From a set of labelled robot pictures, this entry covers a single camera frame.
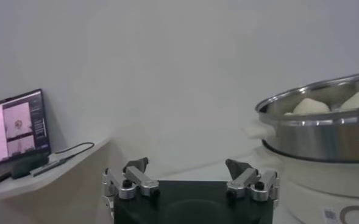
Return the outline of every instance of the white table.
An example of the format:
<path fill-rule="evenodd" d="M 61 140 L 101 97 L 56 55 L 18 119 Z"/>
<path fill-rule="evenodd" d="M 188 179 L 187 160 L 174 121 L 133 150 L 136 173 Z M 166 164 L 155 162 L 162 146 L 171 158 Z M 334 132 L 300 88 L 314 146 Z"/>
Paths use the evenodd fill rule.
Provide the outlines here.
<path fill-rule="evenodd" d="M 28 192 L 36 191 L 40 188 L 47 186 L 48 184 L 52 183 L 53 181 L 60 178 L 62 175 L 66 174 L 70 171 L 73 167 L 81 163 L 87 157 L 92 155 L 94 152 L 98 151 L 99 149 L 103 148 L 106 143 L 109 142 L 109 138 L 96 141 L 95 146 L 86 152 L 81 153 L 80 155 L 75 156 L 74 158 L 70 159 L 67 163 L 58 166 L 52 170 L 47 171 L 39 176 L 33 177 L 31 175 L 13 180 L 11 178 L 4 180 L 0 183 L 0 200 L 14 197 L 20 194 L 25 194 Z M 65 152 L 64 154 L 60 154 L 61 157 L 74 154 L 78 151 L 78 149 L 70 150 L 69 152 Z"/>

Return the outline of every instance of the metal bracket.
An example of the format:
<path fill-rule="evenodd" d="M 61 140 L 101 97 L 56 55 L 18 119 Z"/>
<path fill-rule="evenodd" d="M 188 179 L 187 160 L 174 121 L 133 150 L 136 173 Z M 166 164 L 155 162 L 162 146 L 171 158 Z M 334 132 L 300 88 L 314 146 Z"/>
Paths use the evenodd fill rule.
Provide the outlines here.
<path fill-rule="evenodd" d="M 135 166 L 126 167 L 125 177 L 136 183 L 141 190 L 141 194 L 147 197 L 156 197 L 160 194 L 159 182 L 150 179 Z"/>
<path fill-rule="evenodd" d="M 232 199 L 244 197 L 246 189 L 258 179 L 257 170 L 246 169 L 238 178 L 227 183 L 227 195 Z"/>
<path fill-rule="evenodd" d="M 106 197 L 118 197 L 123 200 L 129 200 L 136 195 L 136 184 L 125 179 L 122 175 L 115 177 L 110 169 L 106 169 L 102 174 L 103 194 Z"/>
<path fill-rule="evenodd" d="M 277 206 L 279 200 L 279 177 L 277 172 L 268 170 L 251 186 L 251 197 L 255 201 L 274 200 Z"/>

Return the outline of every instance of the white wall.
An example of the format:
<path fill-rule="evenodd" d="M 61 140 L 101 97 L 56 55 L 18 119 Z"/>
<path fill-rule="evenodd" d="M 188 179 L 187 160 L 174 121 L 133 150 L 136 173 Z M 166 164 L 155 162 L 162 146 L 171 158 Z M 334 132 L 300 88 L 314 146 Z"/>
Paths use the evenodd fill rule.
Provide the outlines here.
<path fill-rule="evenodd" d="M 112 135 L 154 175 L 239 155 L 254 106 L 359 72 L 359 0 L 0 0 L 0 99 L 43 88 L 56 150 Z"/>

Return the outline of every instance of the monitor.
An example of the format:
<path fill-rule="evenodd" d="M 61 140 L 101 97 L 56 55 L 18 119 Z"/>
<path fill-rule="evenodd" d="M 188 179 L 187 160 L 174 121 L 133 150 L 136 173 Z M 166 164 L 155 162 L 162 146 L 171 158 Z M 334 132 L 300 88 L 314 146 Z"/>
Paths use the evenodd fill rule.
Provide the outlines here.
<path fill-rule="evenodd" d="M 0 163 L 50 151 L 42 90 L 0 101 Z"/>

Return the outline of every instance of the stainless steel pot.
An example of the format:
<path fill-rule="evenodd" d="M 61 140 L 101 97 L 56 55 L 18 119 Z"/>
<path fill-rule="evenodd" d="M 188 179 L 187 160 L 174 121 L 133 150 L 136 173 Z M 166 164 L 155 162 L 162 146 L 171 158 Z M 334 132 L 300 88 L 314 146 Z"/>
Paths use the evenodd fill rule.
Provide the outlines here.
<path fill-rule="evenodd" d="M 359 74 L 291 89 L 256 106 L 264 145 L 284 156 L 327 163 L 359 163 L 359 109 L 338 111 L 359 92 Z M 284 116 L 304 98 L 326 103 L 333 111 Z"/>

